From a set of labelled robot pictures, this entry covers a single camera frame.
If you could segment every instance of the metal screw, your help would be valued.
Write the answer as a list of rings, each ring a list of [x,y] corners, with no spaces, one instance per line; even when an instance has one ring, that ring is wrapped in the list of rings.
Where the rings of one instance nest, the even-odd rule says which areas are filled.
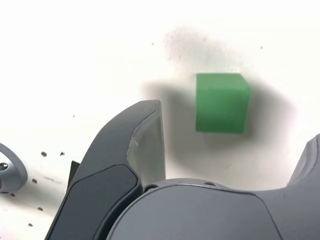
[[[148,185],[148,186],[145,187],[144,192],[146,193],[146,192],[152,191],[153,189],[155,189],[155,188],[157,188],[157,187],[158,187],[158,186],[155,185],[155,184],[150,184],[150,185]]]
[[[8,164],[5,162],[0,163],[0,171],[6,170],[8,168]]]

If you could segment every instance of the white surface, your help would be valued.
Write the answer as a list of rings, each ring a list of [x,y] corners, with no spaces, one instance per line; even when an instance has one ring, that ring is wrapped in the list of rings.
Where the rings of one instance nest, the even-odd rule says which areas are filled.
[[[287,184],[320,133],[320,24],[302,18],[317,8],[210,4],[1,1],[0,142],[29,174],[16,196],[0,195],[1,240],[45,237],[71,161],[140,100],[163,102],[168,178],[245,190]],[[241,72],[252,84],[247,135],[195,133],[198,72]]]

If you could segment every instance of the round metal component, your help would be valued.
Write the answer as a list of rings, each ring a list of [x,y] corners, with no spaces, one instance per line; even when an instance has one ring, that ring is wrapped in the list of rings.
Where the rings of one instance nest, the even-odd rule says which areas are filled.
[[[15,193],[26,183],[27,170],[19,157],[0,143],[0,193]]]
[[[0,171],[6,170],[8,168],[8,164],[5,162],[0,163]]]
[[[155,185],[155,184],[150,184],[150,185],[148,185],[148,186],[145,187],[144,192],[146,193],[146,192],[152,191],[153,189],[155,189],[155,188],[157,188],[157,187],[158,187],[158,186]]]

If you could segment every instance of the gray plastic part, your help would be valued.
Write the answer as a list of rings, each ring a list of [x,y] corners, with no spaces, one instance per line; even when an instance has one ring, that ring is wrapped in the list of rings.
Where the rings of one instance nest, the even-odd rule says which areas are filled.
[[[0,170],[0,193],[15,193],[28,179],[25,165],[8,147],[0,143],[0,153],[6,156],[7,169]]]
[[[131,204],[107,240],[281,240],[261,199],[194,185],[156,188]]]
[[[117,217],[143,194],[141,179],[165,179],[161,116],[159,100],[141,101],[99,131],[70,181],[46,240],[106,239]],[[143,165],[135,163],[136,158]]]
[[[206,181],[201,179],[194,179],[194,178],[167,179],[167,180],[155,182],[152,185],[153,187],[156,186],[159,188],[166,187],[169,185],[193,185],[193,186],[203,186],[207,188],[220,189],[220,190],[231,190],[231,188],[228,188],[216,182],[211,182],[211,181]]]
[[[127,159],[140,177],[142,186],[166,179],[165,143],[163,136],[161,102],[156,111],[133,132]]]
[[[306,144],[287,187],[255,192],[266,204],[284,240],[320,239],[319,139],[317,135]]]

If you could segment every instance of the green cube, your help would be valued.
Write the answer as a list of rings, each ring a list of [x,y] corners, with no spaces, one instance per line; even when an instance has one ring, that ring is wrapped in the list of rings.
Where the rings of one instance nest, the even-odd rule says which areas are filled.
[[[250,86],[239,73],[196,75],[197,132],[241,134],[245,130]]]

